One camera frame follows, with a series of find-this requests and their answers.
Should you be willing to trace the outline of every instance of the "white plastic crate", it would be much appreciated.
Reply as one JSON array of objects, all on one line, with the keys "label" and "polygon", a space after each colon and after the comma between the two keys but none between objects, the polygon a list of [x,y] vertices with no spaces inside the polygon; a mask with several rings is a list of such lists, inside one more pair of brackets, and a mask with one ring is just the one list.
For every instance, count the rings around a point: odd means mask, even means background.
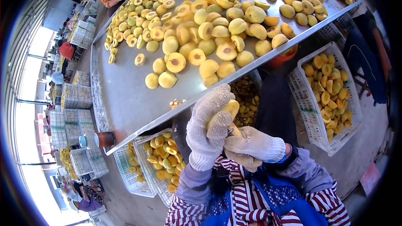
[{"label": "white plastic crate", "polygon": [[51,110],[50,131],[52,133],[51,141],[54,149],[64,149],[68,147],[66,124],[64,122],[63,112],[60,110]]},{"label": "white plastic crate", "polygon": [[77,63],[78,63],[77,60],[69,60],[66,70],[74,70]]},{"label": "white plastic crate", "polygon": [[74,76],[73,85],[82,85],[89,87],[89,73],[77,71]]},{"label": "white plastic crate", "polygon": [[97,179],[107,173],[109,173],[109,168],[103,158],[102,151],[99,148],[87,149],[86,155],[89,159],[89,164],[91,164],[94,179]]},{"label": "white plastic crate", "polygon": [[[335,68],[338,68],[339,70],[343,69],[349,75],[348,81],[344,82],[344,87],[347,88],[350,93],[347,109],[353,112],[352,126],[350,128],[345,127],[342,133],[335,135],[330,143],[328,142],[324,121],[318,103],[302,68],[304,63],[311,62],[314,56],[320,53],[333,54],[335,57]],[[334,42],[330,42],[315,52],[300,59],[297,68],[295,68],[288,76],[288,83],[299,107],[310,143],[313,143],[326,151],[329,156],[334,155],[360,128],[362,120],[356,86],[349,67],[338,46]]]},{"label": "white plastic crate", "polygon": [[61,106],[62,111],[64,108],[77,108],[78,105],[78,86],[63,83]]},{"label": "white plastic crate", "polygon": [[90,109],[92,106],[91,88],[78,85],[78,109]]},{"label": "white plastic crate", "polygon": [[121,178],[123,179],[124,184],[126,185],[127,190],[135,195],[141,195],[146,197],[155,197],[156,191],[151,189],[149,186],[149,179],[145,177],[145,173],[143,173],[144,177],[146,178],[147,182],[137,182],[138,174],[130,173],[130,163],[129,163],[129,156],[126,153],[128,149],[128,145],[126,144],[122,148],[118,149],[114,152],[115,160],[119,172],[121,174]]},{"label": "white plastic crate", "polygon": [[92,120],[91,110],[89,109],[77,109],[78,122],[80,124],[81,134],[95,133],[94,123]]},{"label": "white plastic crate", "polygon": [[64,121],[66,123],[66,134],[68,145],[78,145],[81,134],[81,128],[78,120],[77,109],[67,109],[64,111]]},{"label": "white plastic crate", "polygon": [[68,175],[67,169],[65,167],[59,167],[58,172],[60,175],[64,176],[64,175]]},{"label": "white plastic crate", "polygon": [[94,210],[94,211],[91,211],[91,212],[88,212],[91,216],[98,216],[98,215],[100,215],[100,214],[103,214],[103,213],[105,213],[106,212],[106,207],[103,205],[102,207],[100,207],[99,209],[97,209],[97,210]]},{"label": "white plastic crate", "polygon": [[77,175],[86,175],[93,172],[88,155],[86,154],[86,148],[71,150],[70,159]]},{"label": "white plastic crate", "polygon": [[144,171],[144,176],[146,177],[149,186],[151,187],[151,189],[153,189],[153,192],[156,191],[158,193],[166,207],[169,207],[173,199],[173,193],[168,190],[169,182],[166,179],[159,180],[156,177],[156,171],[152,168],[152,164],[147,160],[148,155],[143,147],[144,143],[149,142],[152,138],[158,137],[165,132],[172,132],[172,129],[166,128],[165,130],[160,131],[159,133],[149,136],[143,140],[138,140],[135,143],[135,153],[137,154],[139,164]]}]

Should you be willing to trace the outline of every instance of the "person in red shirt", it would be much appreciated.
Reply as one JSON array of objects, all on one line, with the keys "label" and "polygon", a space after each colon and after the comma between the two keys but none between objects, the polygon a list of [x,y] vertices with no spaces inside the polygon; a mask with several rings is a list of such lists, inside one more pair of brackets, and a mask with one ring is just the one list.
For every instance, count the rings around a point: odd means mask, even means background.
[{"label": "person in red shirt", "polygon": [[57,45],[60,47],[60,55],[68,60],[73,58],[74,52],[77,50],[76,45],[70,44],[69,42],[63,42],[62,40],[59,40]]}]

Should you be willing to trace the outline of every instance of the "striped shirt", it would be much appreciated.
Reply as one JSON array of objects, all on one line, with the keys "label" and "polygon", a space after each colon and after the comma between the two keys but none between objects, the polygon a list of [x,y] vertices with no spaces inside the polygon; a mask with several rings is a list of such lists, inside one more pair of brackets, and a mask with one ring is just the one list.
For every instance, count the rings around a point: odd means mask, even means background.
[{"label": "striped shirt", "polygon": [[[336,195],[336,181],[332,180],[325,168],[309,158],[308,150],[298,150],[299,157],[287,169],[278,171],[278,175],[292,179],[306,201],[326,218],[329,225],[350,225],[344,204]],[[303,225],[294,210],[282,217],[271,211],[254,182],[245,178],[245,168],[242,165],[219,156],[214,168],[218,166],[229,171],[229,181],[232,185],[228,226]],[[202,191],[192,188],[203,185],[210,177],[211,171],[198,172],[191,167],[183,170],[178,190],[173,195],[169,207],[166,226],[198,226],[203,222],[207,217],[209,187]]]}]

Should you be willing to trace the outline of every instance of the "apricot pile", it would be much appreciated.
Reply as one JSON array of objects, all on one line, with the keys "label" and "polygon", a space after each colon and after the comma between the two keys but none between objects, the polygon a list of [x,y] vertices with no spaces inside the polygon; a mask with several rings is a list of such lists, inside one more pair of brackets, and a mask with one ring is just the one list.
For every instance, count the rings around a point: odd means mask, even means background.
[{"label": "apricot pile", "polygon": [[148,154],[147,160],[152,164],[159,180],[168,181],[168,190],[175,192],[179,184],[181,171],[186,167],[171,132],[163,133],[144,143]]},{"label": "apricot pile", "polygon": [[344,128],[352,126],[353,112],[347,109],[350,92],[344,87],[349,76],[345,70],[335,68],[335,56],[327,53],[314,56],[303,69],[331,142]]}]

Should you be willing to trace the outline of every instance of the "worker's leg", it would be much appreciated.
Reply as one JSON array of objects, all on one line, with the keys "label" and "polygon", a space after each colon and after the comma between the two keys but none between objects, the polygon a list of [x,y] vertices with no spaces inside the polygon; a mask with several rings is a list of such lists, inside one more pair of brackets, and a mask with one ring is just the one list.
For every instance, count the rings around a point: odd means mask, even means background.
[{"label": "worker's leg", "polygon": [[78,194],[80,195],[80,197],[83,198],[84,196],[82,195],[82,192],[81,192],[81,189],[80,189],[80,187],[83,186],[83,184],[74,182],[73,185],[74,185],[74,188],[76,189],[76,191],[78,192]]},{"label": "worker's leg", "polygon": [[66,74],[66,69],[68,66],[68,59],[65,59],[63,62],[63,67],[62,67],[62,74],[65,75]]},{"label": "worker's leg", "polygon": [[267,76],[261,87],[257,121],[254,127],[285,143],[299,146],[292,112],[292,93],[284,77]]}]

